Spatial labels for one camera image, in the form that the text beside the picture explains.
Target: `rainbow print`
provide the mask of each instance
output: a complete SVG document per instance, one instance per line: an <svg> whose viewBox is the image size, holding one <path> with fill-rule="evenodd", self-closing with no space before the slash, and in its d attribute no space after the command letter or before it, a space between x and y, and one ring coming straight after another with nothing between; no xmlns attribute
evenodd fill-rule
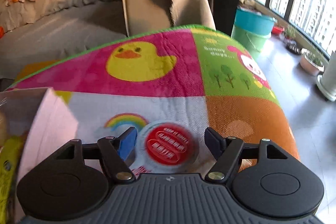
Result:
<svg viewBox="0 0 336 224"><path fill-rule="evenodd" d="M141 129L143 129L143 127L148 124L148 121L144 117L138 114L121 113L109 119L105 123L104 127L109 127L111 131L114 131L119 126L122 126L125 124L127 124L128 126L135 127L137 129L137 132L139 133Z"/></svg>

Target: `ribbed rubber surface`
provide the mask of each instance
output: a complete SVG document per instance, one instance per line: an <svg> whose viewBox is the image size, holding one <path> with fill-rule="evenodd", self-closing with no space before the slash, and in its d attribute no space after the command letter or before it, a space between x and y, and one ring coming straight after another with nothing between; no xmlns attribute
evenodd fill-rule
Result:
<svg viewBox="0 0 336 224"><path fill-rule="evenodd" d="M48 222L26 217L24 224ZM117 186L96 211L66 224L322 224L314 216L269 220L241 208L220 185L204 182L198 174L142 174L133 184Z"/></svg>

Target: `sofa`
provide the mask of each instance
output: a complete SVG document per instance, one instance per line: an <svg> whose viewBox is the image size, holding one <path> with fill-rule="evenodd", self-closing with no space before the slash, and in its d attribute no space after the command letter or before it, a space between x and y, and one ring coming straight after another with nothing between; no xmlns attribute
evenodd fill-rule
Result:
<svg viewBox="0 0 336 224"><path fill-rule="evenodd" d="M68 58L127 35L194 23L215 28L207 0L36 0L10 7L2 4L0 26L7 33L0 39L0 79L13 80L28 64Z"/></svg>

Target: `green border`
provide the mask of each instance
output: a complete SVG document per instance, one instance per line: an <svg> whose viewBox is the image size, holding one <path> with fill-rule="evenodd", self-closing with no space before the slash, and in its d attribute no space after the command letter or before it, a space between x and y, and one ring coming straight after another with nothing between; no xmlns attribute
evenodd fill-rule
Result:
<svg viewBox="0 0 336 224"><path fill-rule="evenodd" d="M217 30L214 30L214 29L211 29L211 28L209 28L209 27L206 27L206 26L203 26L203 25L199 25L199 24L190 24L190 25L184 25L184 26L172 27L172 28L164 29L164 30L158 30L158 31L152 31L152 32L145 32L145 33L141 33L141 34L136 34L136 35L134 35L134 36L132 36L132 37L126 37L126 38L123 38L123 39L120 39L120 40L116 40L116 41L113 41L113 42L109 42L109 43L106 43L106 44L103 44L103 45L100 45L100 46L91 48L91 49L89 49L89 50L80 52L80 53L78 53L78 54L69 56L69 57L67 57L67 58L65 58L65 59L62 59L62 60L60 60L60 61L58 61L58 62L56 62L56 63L53 63L53 64L51 64L51 65L49 65L49 66L47 66L47 67L45 67L45 68L43 68L43 69L41 69L41 70L35 71L34 73L32 73L32 74L30 74L30 75L27 75L26 77L20 79L20 80L17 81L17 82L14 82L14 83L13 83L12 85L10 85L6 90L13 88L14 85L20 83L21 81L26 80L26 79L28 79L29 77L32 77L32 76L34 76L34 75L36 75L36 74L38 74L38 73L40 73L40 72L42 72L42 71L45 71L45 70L47 70L47 69L50 69L50 68L52 68L53 66L56 66L56 65L61 64L61 63L64 63L64 62L66 62L66 61L68 61L68 60L71 60L71 59L73 59L73 58L82 56L82 55L84 55L84 54L93 52L93 51L95 51L95 50L99 50L99 49L104 48L104 47L106 47L106 46L114 45L114 44L117 44L117 43L125 42L125 41L127 41L127 40L131 40L131 39L135 39L135 38L139 38L139 37L143 37L143 36L147 36L147 35L157 34L157 33L161 33L161 32L174 31L174 30L180 30L180 29L191 29L191 28L195 28L195 29L204 29L204 30L208 30L208 31L212 31L212 32L217 32L217 33L220 33L220 34L223 34L223 35L229 37L227 34L224 34L224 33L222 33L221 31L217 31Z"/></svg>

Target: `green bucket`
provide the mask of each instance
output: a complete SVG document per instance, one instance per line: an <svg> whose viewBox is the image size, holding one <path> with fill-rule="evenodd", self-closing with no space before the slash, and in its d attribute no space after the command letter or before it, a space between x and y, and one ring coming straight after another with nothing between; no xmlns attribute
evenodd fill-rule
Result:
<svg viewBox="0 0 336 224"><path fill-rule="evenodd" d="M259 35L234 25L231 37L243 45L253 59L256 60L259 57L266 40L271 37L271 33L268 35Z"/></svg>

